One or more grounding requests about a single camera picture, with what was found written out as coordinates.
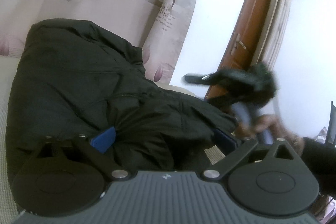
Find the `person right hand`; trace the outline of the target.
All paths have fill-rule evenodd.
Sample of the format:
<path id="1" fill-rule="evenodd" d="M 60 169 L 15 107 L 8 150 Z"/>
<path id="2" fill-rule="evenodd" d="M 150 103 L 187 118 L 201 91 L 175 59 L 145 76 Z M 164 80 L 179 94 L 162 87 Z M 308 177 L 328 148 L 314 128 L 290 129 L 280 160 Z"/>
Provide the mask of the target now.
<path id="1" fill-rule="evenodd" d="M 275 115 L 262 115 L 252 126 L 240 122 L 234 135 L 240 139 L 257 140 L 257 137 L 265 130 L 269 130 L 274 139 L 285 139 L 299 156 L 302 155 L 305 146 L 304 139 L 287 129 Z"/>

